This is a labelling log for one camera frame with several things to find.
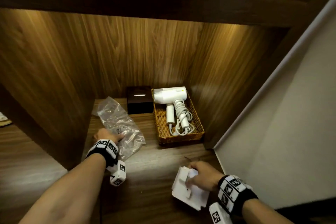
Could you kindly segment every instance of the forearm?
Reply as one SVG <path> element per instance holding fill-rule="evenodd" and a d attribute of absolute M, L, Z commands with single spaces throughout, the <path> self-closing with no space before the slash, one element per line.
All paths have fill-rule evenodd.
<path fill-rule="evenodd" d="M 258 199 L 247 200 L 241 212 L 247 224 L 292 224 Z"/>
<path fill-rule="evenodd" d="M 85 159 L 44 192 L 20 224 L 88 223 L 105 167 L 100 154 Z"/>

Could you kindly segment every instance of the white wall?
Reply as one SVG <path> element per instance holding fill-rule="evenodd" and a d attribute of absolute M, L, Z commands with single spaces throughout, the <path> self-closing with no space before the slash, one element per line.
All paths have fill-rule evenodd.
<path fill-rule="evenodd" d="M 336 197 L 336 13 L 299 52 L 215 148 L 273 208 Z"/>

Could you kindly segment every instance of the crumpled plastic packaging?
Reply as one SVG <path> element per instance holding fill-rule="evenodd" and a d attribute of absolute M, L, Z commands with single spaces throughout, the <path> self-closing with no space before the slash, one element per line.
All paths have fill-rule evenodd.
<path fill-rule="evenodd" d="M 94 115 L 98 115 L 106 129 L 113 134 L 125 135 L 119 144 L 119 158 L 123 161 L 136 153 L 145 144 L 144 135 L 124 108 L 111 97 L 99 103 Z"/>

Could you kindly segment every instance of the person's right arm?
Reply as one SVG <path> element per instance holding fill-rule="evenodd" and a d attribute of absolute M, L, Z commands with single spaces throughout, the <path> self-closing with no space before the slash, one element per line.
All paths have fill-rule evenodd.
<path fill-rule="evenodd" d="M 224 176 L 209 163 L 198 161 L 191 162 L 189 168 L 198 171 L 198 175 L 187 180 L 186 185 L 196 185 L 204 190 L 217 191 L 218 183 Z M 242 216 L 247 224 L 290 224 L 292 223 L 259 199 L 250 199 L 244 202 L 241 210 Z"/>

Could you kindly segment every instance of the hand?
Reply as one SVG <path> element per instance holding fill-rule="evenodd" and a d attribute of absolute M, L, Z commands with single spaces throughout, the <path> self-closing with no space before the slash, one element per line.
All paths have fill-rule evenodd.
<path fill-rule="evenodd" d="M 110 131 L 108 131 L 106 128 L 101 128 L 97 131 L 97 133 L 94 135 L 95 142 L 99 139 L 108 139 L 112 140 L 115 144 L 118 144 L 121 139 L 123 139 L 125 136 L 123 134 L 117 134 L 114 135 Z"/>
<path fill-rule="evenodd" d="M 204 161 L 191 162 L 188 167 L 196 169 L 198 175 L 186 181 L 187 187 L 196 185 L 203 190 L 216 191 L 219 180 L 224 176 L 224 174 Z"/>

